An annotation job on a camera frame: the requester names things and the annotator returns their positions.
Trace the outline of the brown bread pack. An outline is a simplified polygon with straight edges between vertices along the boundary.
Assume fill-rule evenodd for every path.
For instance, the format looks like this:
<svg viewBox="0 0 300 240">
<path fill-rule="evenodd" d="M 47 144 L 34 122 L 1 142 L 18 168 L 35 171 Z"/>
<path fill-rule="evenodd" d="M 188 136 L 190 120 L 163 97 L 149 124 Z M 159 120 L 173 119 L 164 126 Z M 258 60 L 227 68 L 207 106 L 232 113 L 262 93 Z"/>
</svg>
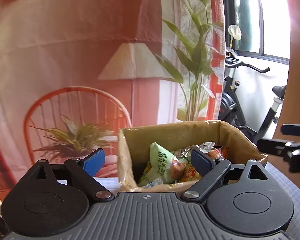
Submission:
<svg viewBox="0 0 300 240">
<path fill-rule="evenodd" d="M 217 158 L 229 159 L 228 148 L 225 146 L 214 147 L 207 153 L 207 155 L 213 159 L 217 159 Z"/>
</svg>

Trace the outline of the orange chip bag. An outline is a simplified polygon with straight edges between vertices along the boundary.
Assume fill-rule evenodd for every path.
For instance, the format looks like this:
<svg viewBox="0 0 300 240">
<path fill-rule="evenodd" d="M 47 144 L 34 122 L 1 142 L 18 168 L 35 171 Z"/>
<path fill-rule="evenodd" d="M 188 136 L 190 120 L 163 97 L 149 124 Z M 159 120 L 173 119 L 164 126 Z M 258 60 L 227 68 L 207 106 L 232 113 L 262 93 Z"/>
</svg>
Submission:
<svg viewBox="0 0 300 240">
<path fill-rule="evenodd" d="M 188 163 L 185 167 L 183 175 L 179 179 L 179 183 L 200 180 L 201 178 L 202 176 L 197 172 L 197 170 L 192 166 L 192 164 Z"/>
</svg>

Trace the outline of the green snack bag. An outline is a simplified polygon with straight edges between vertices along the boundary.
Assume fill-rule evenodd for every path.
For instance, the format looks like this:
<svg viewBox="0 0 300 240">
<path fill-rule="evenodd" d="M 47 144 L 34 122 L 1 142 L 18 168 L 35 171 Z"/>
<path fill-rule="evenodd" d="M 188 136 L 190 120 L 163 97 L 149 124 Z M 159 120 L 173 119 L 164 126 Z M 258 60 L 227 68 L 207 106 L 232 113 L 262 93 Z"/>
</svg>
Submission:
<svg viewBox="0 0 300 240">
<path fill-rule="evenodd" d="M 149 161 L 138 182 L 138 187 L 160 179 L 164 184 L 178 181 L 189 161 L 186 158 L 177 158 L 173 153 L 156 142 L 150 145 Z"/>
</svg>

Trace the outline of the brown cardboard box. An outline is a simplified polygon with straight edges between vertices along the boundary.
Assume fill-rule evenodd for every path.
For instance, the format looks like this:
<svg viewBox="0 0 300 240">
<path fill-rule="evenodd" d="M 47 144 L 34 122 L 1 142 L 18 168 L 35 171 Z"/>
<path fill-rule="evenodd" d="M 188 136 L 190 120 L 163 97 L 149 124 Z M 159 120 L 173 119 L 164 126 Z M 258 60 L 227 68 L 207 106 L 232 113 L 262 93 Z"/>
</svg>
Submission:
<svg viewBox="0 0 300 240">
<path fill-rule="evenodd" d="M 261 153 L 239 129 L 224 121 L 188 121 L 170 124 L 132 127 L 118 133 L 117 174 L 123 192 L 176 192 L 181 194 L 195 184 L 187 181 L 163 184 L 143 189 L 137 185 L 149 161 L 150 145 L 158 143 L 169 151 L 215 141 L 228 149 L 234 164 L 246 164 L 255 159 L 266 165 L 268 156 Z"/>
</svg>

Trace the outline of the wooden panel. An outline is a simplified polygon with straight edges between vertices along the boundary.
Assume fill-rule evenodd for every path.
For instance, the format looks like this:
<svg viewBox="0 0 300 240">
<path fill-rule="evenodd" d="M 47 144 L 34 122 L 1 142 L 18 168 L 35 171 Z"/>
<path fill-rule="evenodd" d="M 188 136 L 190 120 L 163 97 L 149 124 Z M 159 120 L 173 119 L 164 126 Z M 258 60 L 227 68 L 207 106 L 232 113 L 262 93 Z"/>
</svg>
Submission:
<svg viewBox="0 0 300 240">
<path fill-rule="evenodd" d="M 283 124 L 300 124 L 300 0 L 287 0 L 290 15 L 290 59 L 285 101 L 274 138 L 300 142 L 300 137 L 283 135 Z"/>
</svg>

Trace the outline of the checkered bed sheet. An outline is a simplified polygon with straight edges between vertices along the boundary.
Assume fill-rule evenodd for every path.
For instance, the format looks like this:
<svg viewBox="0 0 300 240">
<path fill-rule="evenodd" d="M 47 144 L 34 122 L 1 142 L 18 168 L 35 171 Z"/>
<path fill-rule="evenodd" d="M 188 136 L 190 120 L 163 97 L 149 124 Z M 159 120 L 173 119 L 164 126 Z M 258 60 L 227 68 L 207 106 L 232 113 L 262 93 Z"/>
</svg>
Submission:
<svg viewBox="0 0 300 240">
<path fill-rule="evenodd" d="M 173 193 L 120 193 L 111 203 L 99 203 L 73 229 L 53 239 L 300 239 L 300 199 L 283 196 L 294 205 L 287 231 L 267 236 L 241 236 L 223 230 L 202 206 L 182 202 Z"/>
</svg>

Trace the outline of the black exercise bike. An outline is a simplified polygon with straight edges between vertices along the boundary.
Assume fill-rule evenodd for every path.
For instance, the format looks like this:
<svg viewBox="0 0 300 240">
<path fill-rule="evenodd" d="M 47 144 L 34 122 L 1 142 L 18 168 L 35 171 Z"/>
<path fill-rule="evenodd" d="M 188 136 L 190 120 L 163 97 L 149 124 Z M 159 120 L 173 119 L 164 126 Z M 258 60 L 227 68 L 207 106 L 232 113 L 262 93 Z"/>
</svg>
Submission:
<svg viewBox="0 0 300 240">
<path fill-rule="evenodd" d="M 239 26 L 228 26 L 229 44 L 225 47 L 225 74 L 218 119 L 240 129 L 254 144 L 277 124 L 286 86 L 272 85 L 274 74 L 243 62 L 234 43 L 242 38 Z"/>
</svg>

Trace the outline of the printed room backdrop cloth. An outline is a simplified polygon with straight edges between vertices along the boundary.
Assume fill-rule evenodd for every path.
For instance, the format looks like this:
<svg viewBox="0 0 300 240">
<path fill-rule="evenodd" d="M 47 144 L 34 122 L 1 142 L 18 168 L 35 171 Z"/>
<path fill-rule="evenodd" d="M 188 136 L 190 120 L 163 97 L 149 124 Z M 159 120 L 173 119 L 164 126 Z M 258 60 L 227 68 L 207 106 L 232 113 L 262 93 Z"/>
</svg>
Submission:
<svg viewBox="0 0 300 240">
<path fill-rule="evenodd" d="M 98 147 L 117 175 L 125 127 L 216 120 L 223 0 L 0 0 L 0 199 L 41 158 Z"/>
</svg>

